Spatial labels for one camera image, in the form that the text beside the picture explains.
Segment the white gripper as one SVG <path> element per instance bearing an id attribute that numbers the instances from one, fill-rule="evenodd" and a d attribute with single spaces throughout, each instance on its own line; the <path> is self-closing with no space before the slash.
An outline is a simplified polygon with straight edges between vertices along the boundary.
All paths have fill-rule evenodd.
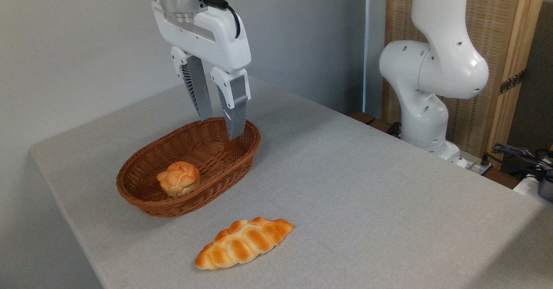
<path id="1" fill-rule="evenodd" d="M 217 67 L 210 74 L 218 87 L 229 139 L 243 134 L 251 99 L 244 68 L 251 53 L 240 17 L 224 0 L 152 0 L 152 8 L 162 37 L 174 46 L 172 62 L 200 120 L 213 117 L 205 60 Z"/>

